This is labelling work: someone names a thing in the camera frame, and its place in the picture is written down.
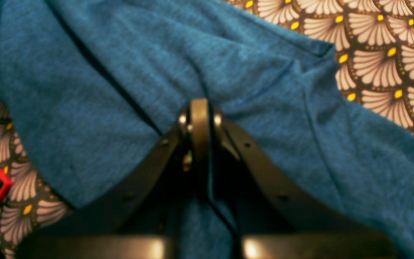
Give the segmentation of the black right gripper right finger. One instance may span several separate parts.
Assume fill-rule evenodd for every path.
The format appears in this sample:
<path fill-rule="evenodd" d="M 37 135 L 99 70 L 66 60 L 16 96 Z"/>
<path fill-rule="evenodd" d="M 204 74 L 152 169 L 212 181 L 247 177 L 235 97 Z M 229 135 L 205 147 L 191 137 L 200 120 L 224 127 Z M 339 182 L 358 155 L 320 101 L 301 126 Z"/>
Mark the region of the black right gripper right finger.
<path fill-rule="evenodd" d="M 189 102 L 189 142 L 198 193 L 229 205 L 241 259 L 397 258 L 389 237 L 312 197 L 207 99 Z"/>

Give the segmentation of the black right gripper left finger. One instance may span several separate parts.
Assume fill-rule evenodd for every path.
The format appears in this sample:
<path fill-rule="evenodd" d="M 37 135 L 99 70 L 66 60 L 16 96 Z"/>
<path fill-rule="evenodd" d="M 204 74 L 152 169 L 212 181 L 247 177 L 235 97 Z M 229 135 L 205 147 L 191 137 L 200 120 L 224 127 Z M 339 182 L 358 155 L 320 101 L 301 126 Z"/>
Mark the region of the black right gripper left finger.
<path fill-rule="evenodd" d="M 189 108 L 133 172 L 100 198 L 33 233 L 18 259 L 175 259 L 189 199 Z"/>

